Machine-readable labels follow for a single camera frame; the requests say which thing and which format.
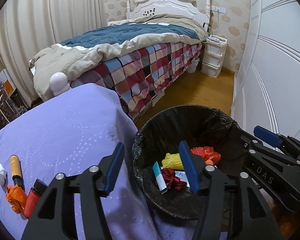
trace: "metal screw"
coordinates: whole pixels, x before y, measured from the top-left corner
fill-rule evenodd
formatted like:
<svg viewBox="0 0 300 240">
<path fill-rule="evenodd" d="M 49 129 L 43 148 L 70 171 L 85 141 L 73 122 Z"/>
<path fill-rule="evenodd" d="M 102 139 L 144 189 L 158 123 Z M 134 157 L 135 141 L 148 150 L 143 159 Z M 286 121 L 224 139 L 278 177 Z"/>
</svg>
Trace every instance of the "metal screw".
<svg viewBox="0 0 300 240">
<path fill-rule="evenodd" d="M 98 166 L 91 166 L 90 168 L 89 168 L 89 171 L 90 172 L 97 172 L 99 170 L 99 167 Z"/>
<path fill-rule="evenodd" d="M 212 165 L 207 165 L 205 167 L 205 169 L 206 169 L 206 171 L 215 171 L 216 168 L 214 166 L 212 166 Z"/>
<path fill-rule="evenodd" d="M 240 177 L 243 179 L 247 179 L 249 177 L 249 175 L 246 172 L 241 172 Z"/>
<path fill-rule="evenodd" d="M 64 174 L 63 173 L 58 173 L 56 176 L 55 176 L 56 179 L 63 179 L 64 178 Z"/>
</svg>

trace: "checkered fabric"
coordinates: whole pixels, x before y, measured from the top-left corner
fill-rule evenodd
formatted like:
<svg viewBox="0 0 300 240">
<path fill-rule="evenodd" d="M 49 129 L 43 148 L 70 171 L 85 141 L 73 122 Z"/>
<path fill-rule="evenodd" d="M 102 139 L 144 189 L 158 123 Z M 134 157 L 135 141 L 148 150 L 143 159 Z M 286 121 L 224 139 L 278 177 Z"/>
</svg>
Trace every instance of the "checkered fabric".
<svg viewBox="0 0 300 240">
<path fill-rule="evenodd" d="M 152 99 L 168 87 L 197 58 L 202 44 L 159 43 L 125 56 L 101 62 L 71 82 L 86 83 L 117 92 L 123 110 L 134 119 Z"/>
</svg>

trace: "black garbage bin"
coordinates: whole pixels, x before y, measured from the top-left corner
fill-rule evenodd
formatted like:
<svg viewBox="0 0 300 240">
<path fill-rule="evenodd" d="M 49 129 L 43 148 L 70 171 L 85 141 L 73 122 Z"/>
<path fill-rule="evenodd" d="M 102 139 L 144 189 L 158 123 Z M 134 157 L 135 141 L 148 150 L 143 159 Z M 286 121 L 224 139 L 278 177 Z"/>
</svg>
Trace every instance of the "black garbage bin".
<svg viewBox="0 0 300 240">
<path fill-rule="evenodd" d="M 213 146 L 221 154 L 218 168 L 239 175 L 247 153 L 240 136 L 237 122 L 221 110 L 205 106 L 175 106 L 153 116 L 138 131 L 132 148 L 133 174 L 149 206 L 175 218 L 196 220 L 206 197 L 196 196 L 189 188 L 161 194 L 152 166 L 156 161 L 161 165 L 166 153 L 178 153 L 180 141 L 186 140 L 191 149 Z"/>
</svg>

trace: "white headboard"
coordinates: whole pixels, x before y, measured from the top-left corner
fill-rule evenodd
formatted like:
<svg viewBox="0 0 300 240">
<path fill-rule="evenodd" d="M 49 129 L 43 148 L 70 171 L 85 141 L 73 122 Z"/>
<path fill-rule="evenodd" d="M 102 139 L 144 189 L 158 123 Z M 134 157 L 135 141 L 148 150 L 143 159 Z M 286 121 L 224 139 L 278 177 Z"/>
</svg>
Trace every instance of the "white headboard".
<svg viewBox="0 0 300 240">
<path fill-rule="evenodd" d="M 190 17 L 207 30 L 210 23 L 210 0 L 206 2 L 205 14 L 193 6 L 195 0 L 136 0 L 137 7 L 131 12 L 130 0 L 126 0 L 126 18 L 135 19 L 149 15 L 170 13 Z"/>
</svg>

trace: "curtain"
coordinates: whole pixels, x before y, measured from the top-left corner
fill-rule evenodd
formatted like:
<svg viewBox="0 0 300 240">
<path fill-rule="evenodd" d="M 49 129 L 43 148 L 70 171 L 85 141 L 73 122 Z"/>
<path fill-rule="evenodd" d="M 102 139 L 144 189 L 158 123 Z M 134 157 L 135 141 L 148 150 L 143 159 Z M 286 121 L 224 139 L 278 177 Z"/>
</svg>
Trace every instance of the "curtain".
<svg viewBox="0 0 300 240">
<path fill-rule="evenodd" d="M 8 0 L 0 11 L 0 59 L 24 103 L 37 98 L 29 61 L 40 50 L 106 26 L 103 0 Z"/>
</svg>

